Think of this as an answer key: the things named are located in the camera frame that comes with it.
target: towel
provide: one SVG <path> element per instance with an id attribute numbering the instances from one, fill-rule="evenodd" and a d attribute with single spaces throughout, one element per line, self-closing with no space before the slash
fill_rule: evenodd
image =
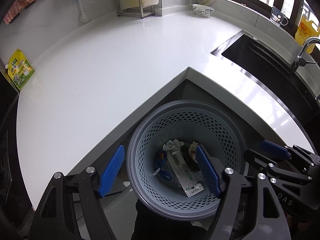
<path id="1" fill-rule="evenodd" d="M 15 0 L 11 8 L 9 9 L 7 15 L 4 17 L 3 22 L 9 24 L 14 17 L 17 16 L 27 5 L 35 0 Z"/>

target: bowl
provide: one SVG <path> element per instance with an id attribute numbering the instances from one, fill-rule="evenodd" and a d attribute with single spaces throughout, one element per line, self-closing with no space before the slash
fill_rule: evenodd
<path id="1" fill-rule="evenodd" d="M 196 13 L 196 15 L 199 15 L 201 17 L 210 17 L 214 10 L 212 7 L 201 4 L 193 4 L 192 9 Z"/>

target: chrome faucet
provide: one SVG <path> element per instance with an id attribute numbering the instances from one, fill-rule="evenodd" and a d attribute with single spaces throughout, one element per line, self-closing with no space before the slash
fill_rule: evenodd
<path id="1" fill-rule="evenodd" d="M 295 61 L 291 64 L 291 69 L 293 72 L 296 72 L 298 67 L 304 67 L 306 64 L 317 64 L 313 61 L 306 61 L 302 56 L 306 52 L 307 48 L 314 43 L 320 44 L 320 38 L 318 37 L 310 37 L 305 40 L 305 42 L 302 45 L 302 48 L 296 57 Z"/>

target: gray perforated bin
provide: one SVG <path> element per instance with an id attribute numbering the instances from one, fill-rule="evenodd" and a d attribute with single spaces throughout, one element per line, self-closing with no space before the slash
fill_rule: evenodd
<path id="1" fill-rule="evenodd" d="M 133 190 L 153 212 L 175 220 L 199 220 L 215 214 L 219 200 L 204 190 L 187 197 L 161 183 L 152 173 L 154 157 L 168 140 L 196 142 L 226 167 L 247 174 L 243 160 L 245 143 L 241 132 L 220 109 L 197 101 L 178 100 L 160 106 L 138 125 L 127 154 L 127 170 Z"/>

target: sink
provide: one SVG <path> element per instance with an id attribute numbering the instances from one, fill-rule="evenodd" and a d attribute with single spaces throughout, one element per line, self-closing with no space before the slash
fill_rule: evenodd
<path id="1" fill-rule="evenodd" d="M 272 49 L 250 34 L 240 31 L 213 52 L 229 61 L 265 89 L 286 109 L 303 132 L 320 150 L 320 108 L 308 85 Z"/>

